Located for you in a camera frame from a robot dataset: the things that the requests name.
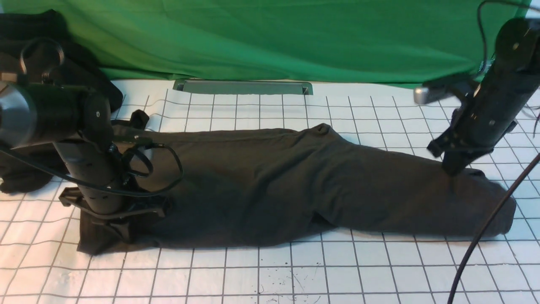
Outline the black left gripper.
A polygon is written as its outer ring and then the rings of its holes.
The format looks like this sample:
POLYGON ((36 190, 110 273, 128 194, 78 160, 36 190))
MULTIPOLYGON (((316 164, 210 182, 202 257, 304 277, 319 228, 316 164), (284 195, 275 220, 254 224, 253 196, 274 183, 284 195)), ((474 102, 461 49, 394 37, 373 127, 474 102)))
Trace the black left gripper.
POLYGON ((137 219, 133 216, 156 214, 164 217, 167 198, 162 191, 151 193, 139 186, 137 177, 149 173, 134 171, 133 156, 143 159, 149 172, 153 167, 137 148, 121 153, 112 144, 106 152, 85 141, 54 144, 77 188, 66 188, 60 195, 65 206, 73 205, 96 219, 102 227, 126 244, 137 239, 137 219))

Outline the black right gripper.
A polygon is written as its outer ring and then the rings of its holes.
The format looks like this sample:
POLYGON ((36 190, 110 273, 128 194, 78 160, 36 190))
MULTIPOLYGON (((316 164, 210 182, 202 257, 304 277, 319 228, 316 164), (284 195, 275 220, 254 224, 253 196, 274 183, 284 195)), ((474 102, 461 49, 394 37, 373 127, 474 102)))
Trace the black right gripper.
POLYGON ((449 176, 461 173, 478 158, 477 153, 496 146, 538 87, 538 67, 492 64, 474 96, 460 101, 450 127, 428 150, 434 157, 444 153, 442 169, 449 176))

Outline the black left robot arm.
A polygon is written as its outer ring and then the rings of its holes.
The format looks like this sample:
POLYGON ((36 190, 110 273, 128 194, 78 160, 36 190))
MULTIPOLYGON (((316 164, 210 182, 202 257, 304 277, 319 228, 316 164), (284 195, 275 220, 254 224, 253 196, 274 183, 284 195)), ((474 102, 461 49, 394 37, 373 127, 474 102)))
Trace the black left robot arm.
POLYGON ((94 89, 2 82, 1 154, 74 183, 61 192, 62 205, 130 243, 139 224, 166 217, 167 193, 178 181, 141 188, 137 178, 154 173, 144 152, 165 146, 114 128, 108 99, 94 89))

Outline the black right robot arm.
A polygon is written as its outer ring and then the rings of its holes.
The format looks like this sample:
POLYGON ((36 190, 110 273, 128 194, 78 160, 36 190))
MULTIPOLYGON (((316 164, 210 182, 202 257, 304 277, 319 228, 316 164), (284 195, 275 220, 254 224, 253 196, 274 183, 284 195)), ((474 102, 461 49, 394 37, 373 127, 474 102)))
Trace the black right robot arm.
POLYGON ((539 19, 511 19, 500 29, 495 58, 482 81, 453 76, 453 84, 436 85, 428 100, 455 95, 461 106, 451 125, 430 142, 442 168, 457 175, 478 158, 490 154, 515 127, 515 118, 539 88, 539 19))

